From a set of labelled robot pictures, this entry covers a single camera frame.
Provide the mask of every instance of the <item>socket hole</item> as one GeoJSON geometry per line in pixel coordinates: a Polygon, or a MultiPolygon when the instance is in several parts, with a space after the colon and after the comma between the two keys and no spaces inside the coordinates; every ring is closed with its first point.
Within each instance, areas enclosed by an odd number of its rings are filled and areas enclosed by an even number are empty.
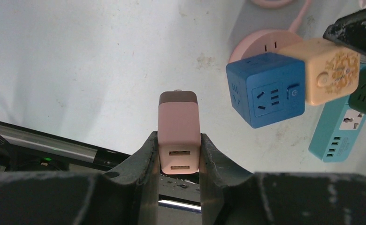
{"type": "Polygon", "coordinates": [[[260,98],[262,97],[262,95],[264,95],[265,93],[264,92],[261,92],[258,96],[256,96],[257,98],[260,98]]]}
{"type": "Polygon", "coordinates": [[[171,170],[189,170],[190,166],[189,165],[176,165],[176,166],[171,166],[171,170]]]}
{"type": "Polygon", "coordinates": [[[170,151],[170,156],[189,156],[190,151],[170,151]]]}
{"type": "Polygon", "coordinates": [[[345,123],[353,122],[353,118],[345,118],[343,121],[344,121],[345,123]]]}

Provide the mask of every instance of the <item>usb charging port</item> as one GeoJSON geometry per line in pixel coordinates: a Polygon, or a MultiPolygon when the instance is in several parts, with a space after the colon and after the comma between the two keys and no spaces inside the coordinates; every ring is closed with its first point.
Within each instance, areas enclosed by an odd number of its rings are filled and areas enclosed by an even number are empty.
{"type": "Polygon", "coordinates": [[[170,151],[170,156],[188,156],[190,155],[190,151],[170,151]]]}
{"type": "Polygon", "coordinates": [[[189,170],[190,166],[189,165],[176,165],[176,166],[171,166],[171,170],[189,170]]]}

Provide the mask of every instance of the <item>teal power strip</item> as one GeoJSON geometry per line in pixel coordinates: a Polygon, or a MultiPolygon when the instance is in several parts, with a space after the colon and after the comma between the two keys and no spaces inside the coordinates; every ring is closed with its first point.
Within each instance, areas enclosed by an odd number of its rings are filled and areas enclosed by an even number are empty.
{"type": "Polygon", "coordinates": [[[343,162],[349,156],[366,115],[349,107],[349,96],[325,103],[309,151],[326,163],[343,162]]]}

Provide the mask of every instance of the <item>black cable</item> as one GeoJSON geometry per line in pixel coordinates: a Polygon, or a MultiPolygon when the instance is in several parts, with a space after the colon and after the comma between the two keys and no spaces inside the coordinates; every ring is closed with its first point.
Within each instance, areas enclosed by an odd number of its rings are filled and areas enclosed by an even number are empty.
{"type": "Polygon", "coordinates": [[[10,158],[10,171],[14,171],[17,168],[17,153],[13,150],[12,145],[0,135],[0,146],[3,147],[9,154],[10,158]]]}

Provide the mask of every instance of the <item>white table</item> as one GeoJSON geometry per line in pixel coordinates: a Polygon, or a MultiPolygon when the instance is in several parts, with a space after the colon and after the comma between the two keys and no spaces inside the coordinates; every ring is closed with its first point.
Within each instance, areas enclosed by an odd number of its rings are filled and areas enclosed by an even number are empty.
{"type": "MultiPolygon", "coordinates": [[[[307,150],[323,106],[259,129],[231,107],[224,68],[234,46],[288,28],[303,2],[0,1],[0,121],[131,154],[157,129],[160,93],[192,90],[202,132],[250,171],[366,174],[366,124],[344,163],[325,164],[307,150]]],[[[314,0],[299,35],[320,37],[357,9],[314,0]]]]}

